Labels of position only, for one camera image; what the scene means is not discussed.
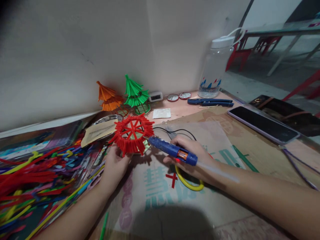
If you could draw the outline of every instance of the small white clock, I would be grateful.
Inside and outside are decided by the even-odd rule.
[[[149,102],[161,101],[162,99],[163,95],[160,91],[149,93]]]

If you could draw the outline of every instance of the hand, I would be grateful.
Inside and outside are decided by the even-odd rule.
[[[127,153],[122,158],[120,148],[116,143],[112,144],[109,153],[105,156],[104,171],[98,184],[103,193],[111,195],[114,192],[127,171],[132,155]]]
[[[186,139],[182,136],[177,136],[174,139],[171,140],[172,144],[179,145],[182,148],[194,153],[198,157],[198,161],[201,163],[204,163],[208,166],[214,167],[214,168],[221,168],[220,162],[214,160],[209,153],[202,147],[202,145],[194,140]],[[171,163],[174,165],[177,165],[179,168],[181,168],[186,173],[201,179],[207,183],[210,183],[212,185],[217,186],[217,184],[214,181],[214,174],[211,171],[205,170],[199,166],[191,166],[188,164],[185,164],[183,162],[178,163],[175,158],[171,156],[166,156],[163,159],[164,163]]]

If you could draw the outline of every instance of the bottle handle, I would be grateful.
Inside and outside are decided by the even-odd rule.
[[[243,29],[243,28],[242,28],[242,27],[236,28],[236,29],[233,30],[231,33],[229,33],[227,36],[222,36],[221,38],[223,38],[223,37],[229,37],[231,34],[233,34],[235,31],[238,31],[239,29]],[[240,37],[236,42],[234,42],[234,43],[232,44],[232,46],[235,45],[236,43],[240,42],[240,40],[244,37],[244,34],[245,34],[245,31],[242,31],[241,37]]]

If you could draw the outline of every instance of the smartphone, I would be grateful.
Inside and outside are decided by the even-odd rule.
[[[295,130],[244,107],[231,109],[228,114],[279,145],[285,145],[300,136]]]

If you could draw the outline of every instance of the brown bag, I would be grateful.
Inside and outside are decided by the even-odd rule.
[[[249,104],[307,137],[320,135],[320,119],[290,103],[260,95]]]

